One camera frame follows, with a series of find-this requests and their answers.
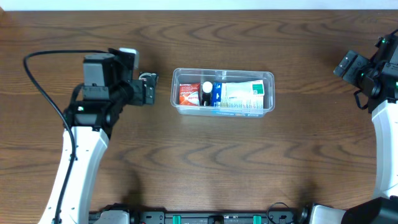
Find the black bottle white cap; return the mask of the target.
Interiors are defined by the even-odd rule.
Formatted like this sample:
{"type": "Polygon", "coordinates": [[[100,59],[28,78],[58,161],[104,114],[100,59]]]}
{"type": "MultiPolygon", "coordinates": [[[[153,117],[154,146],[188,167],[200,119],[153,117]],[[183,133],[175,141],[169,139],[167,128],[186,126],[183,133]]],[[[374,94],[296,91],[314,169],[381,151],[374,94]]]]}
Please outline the black bottle white cap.
{"type": "Polygon", "coordinates": [[[210,106],[212,89],[213,89],[213,84],[211,82],[204,82],[203,83],[203,85],[202,85],[202,96],[201,96],[201,104],[203,106],[210,106]]]}

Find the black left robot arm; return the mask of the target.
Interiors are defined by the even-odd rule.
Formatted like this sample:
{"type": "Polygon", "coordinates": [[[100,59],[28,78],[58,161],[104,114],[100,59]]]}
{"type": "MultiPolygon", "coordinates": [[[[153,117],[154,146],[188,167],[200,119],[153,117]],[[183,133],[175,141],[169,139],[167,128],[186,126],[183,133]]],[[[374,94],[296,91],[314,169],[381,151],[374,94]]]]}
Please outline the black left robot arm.
{"type": "Polygon", "coordinates": [[[119,115],[127,105],[155,102],[159,76],[138,70],[137,50],[84,53],[84,82],[75,87],[61,113],[62,156],[41,223],[89,222],[96,175],[119,115]]]}

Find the blue medicine packet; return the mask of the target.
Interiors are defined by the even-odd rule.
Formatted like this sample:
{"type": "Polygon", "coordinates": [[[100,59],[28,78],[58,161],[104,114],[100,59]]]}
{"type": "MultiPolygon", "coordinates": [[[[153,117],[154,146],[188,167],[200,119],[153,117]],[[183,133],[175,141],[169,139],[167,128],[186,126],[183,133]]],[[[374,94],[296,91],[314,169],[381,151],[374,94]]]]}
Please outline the blue medicine packet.
{"type": "Polygon", "coordinates": [[[222,91],[224,83],[214,82],[211,105],[220,108],[263,109],[264,96],[244,96],[228,98],[222,91]]]}

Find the red Panadol box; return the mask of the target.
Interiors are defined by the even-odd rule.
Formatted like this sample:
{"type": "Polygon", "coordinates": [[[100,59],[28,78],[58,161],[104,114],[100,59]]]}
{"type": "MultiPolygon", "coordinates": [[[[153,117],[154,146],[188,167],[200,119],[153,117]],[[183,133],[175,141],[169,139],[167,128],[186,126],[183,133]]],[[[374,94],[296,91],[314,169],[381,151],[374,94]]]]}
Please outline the red Panadol box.
{"type": "Polygon", "coordinates": [[[199,106],[199,90],[199,83],[180,84],[179,104],[188,106],[199,106]]]}

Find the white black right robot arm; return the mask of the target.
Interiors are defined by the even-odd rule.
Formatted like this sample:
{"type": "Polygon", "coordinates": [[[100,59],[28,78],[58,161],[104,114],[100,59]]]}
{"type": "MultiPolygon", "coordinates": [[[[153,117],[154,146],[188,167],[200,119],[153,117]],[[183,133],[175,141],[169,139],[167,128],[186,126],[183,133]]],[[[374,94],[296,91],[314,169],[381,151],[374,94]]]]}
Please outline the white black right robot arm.
{"type": "Polygon", "coordinates": [[[397,223],[397,31],[375,46],[371,58],[348,51],[333,71],[357,88],[357,107],[371,114],[376,133],[372,199],[347,210],[313,204],[303,209],[299,223],[397,223]]]}

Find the white green medicine box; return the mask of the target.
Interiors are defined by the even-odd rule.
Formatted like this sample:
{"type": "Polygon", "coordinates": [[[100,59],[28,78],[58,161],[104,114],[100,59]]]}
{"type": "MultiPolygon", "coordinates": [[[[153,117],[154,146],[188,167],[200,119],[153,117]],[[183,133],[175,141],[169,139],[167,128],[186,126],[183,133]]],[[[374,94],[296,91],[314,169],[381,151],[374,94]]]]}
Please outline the white green medicine box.
{"type": "Polygon", "coordinates": [[[224,83],[221,91],[228,97],[264,96],[265,88],[262,80],[240,83],[224,83]]]}

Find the green Zam-Buk box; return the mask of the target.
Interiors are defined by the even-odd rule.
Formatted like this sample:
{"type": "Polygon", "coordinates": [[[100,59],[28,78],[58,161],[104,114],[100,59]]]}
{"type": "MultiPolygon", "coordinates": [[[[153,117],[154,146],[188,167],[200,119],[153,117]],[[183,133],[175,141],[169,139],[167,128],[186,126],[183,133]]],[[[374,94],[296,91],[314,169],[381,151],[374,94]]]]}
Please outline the green Zam-Buk box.
{"type": "Polygon", "coordinates": [[[159,79],[159,74],[158,73],[150,73],[150,72],[141,72],[139,74],[139,80],[149,82],[152,80],[153,82],[157,83],[159,79]]]}

